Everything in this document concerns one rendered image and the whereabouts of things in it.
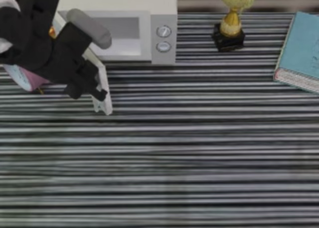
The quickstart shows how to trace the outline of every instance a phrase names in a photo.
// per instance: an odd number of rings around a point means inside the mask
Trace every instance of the book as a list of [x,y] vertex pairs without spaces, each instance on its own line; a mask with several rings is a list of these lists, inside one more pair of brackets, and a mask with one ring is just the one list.
[[319,93],[319,16],[296,13],[276,66],[274,80]]

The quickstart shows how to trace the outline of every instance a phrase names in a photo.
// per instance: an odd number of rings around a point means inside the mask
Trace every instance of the trophy base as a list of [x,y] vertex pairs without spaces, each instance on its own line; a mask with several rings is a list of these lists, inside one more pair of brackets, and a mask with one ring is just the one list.
[[215,25],[212,38],[219,52],[230,52],[244,47],[245,33],[243,30],[236,37],[227,37],[220,32],[220,23]]

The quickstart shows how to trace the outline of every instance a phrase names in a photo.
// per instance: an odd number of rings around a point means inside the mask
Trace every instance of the striped table surface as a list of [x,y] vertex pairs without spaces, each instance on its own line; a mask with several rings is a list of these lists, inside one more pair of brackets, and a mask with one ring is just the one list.
[[0,227],[319,227],[319,98],[273,82],[291,14],[180,14],[177,65],[111,64],[114,115],[0,72]]

